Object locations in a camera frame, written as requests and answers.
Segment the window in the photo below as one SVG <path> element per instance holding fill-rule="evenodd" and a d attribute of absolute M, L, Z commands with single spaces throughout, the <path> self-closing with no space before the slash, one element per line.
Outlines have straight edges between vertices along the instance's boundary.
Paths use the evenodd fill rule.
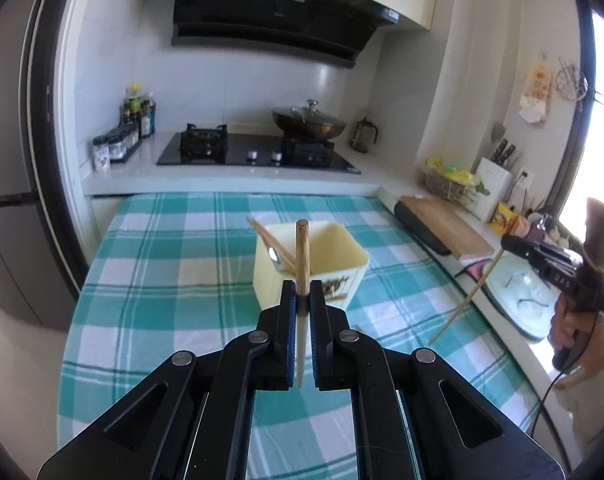
<path fill-rule="evenodd" d="M 586 197 L 604 202 L 604 20 L 593 13 L 595 34 L 595 101 L 588 135 L 572 189 L 560 222 L 577 238 L 586 232 Z"/>

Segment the black glass cooktop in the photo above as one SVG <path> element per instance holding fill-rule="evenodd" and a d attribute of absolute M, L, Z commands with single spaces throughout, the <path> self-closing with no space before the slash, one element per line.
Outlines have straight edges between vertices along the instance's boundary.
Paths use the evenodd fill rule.
<path fill-rule="evenodd" d="M 188 135 L 188 132 L 181 132 L 173 136 L 157 160 L 158 166 L 223 164 L 360 174 L 357 168 L 333 151 L 331 142 L 301 142 L 276 136 L 224 133 L 226 142 L 206 145 L 205 149 L 194 149 L 193 144 L 197 139 L 192 140 L 192 136 L 183 139 L 183 136 Z M 216 152 L 217 146 L 221 150 L 226 148 L 226 152 Z"/>

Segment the basket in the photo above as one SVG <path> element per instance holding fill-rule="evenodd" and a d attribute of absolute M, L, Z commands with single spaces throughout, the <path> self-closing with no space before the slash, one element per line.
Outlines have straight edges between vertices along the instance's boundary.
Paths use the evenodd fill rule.
<path fill-rule="evenodd" d="M 432 168 L 423 168 L 422 173 L 424 174 L 424 187 L 429 193 L 450 202 L 466 205 L 469 200 L 466 186 L 447 179 Z"/>

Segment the black range hood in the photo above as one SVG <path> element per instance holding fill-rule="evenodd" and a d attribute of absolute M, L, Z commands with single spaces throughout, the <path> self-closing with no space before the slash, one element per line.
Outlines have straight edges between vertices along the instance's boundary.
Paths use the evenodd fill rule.
<path fill-rule="evenodd" d="M 175 0 L 174 45 L 282 52 L 352 68 L 396 11 L 371 0 Z"/>

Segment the white tile wall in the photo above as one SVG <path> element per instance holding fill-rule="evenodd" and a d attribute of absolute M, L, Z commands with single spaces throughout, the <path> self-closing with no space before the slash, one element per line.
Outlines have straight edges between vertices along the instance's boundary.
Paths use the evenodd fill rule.
<path fill-rule="evenodd" d="M 82 18 L 76 63 L 76 143 L 82 166 L 89 142 L 118 122 L 119 105 L 133 77 L 144 0 L 89 0 Z"/>
<path fill-rule="evenodd" d="M 135 55 L 134 79 L 155 93 L 159 130 L 178 130 L 186 122 L 272 128 L 272 107 L 303 105 L 309 98 L 347 121 L 367 105 L 378 37 L 348 70 L 256 50 L 171 46 L 172 13 L 173 0 L 146 1 Z"/>
<path fill-rule="evenodd" d="M 413 169 L 447 49 L 453 3 L 435 0 L 430 31 L 384 37 L 370 99 L 370 118 L 380 134 L 371 151 L 395 170 Z"/>
<path fill-rule="evenodd" d="M 522 0 L 517 72 L 504 125 L 508 140 L 520 153 L 512 172 L 517 173 L 525 166 L 535 175 L 528 191 L 528 200 L 534 204 L 548 195 L 555 180 L 575 113 L 575 103 L 555 93 L 546 122 L 529 124 L 520 117 L 519 98 L 526 76 L 542 53 L 547 55 L 546 62 L 554 70 L 561 68 L 560 56 L 579 65 L 579 20 L 575 0 Z M 514 196 L 518 202 L 522 199 L 517 190 L 514 195 L 518 195 Z"/>
<path fill-rule="evenodd" d="M 172 31 L 173 0 L 89 0 L 76 65 L 80 166 L 88 168 L 90 140 L 117 123 L 131 83 L 155 93 L 159 131 L 191 122 L 277 132 L 271 108 L 310 98 L 351 123 L 367 112 L 381 32 L 348 70 L 258 50 L 171 46 Z"/>

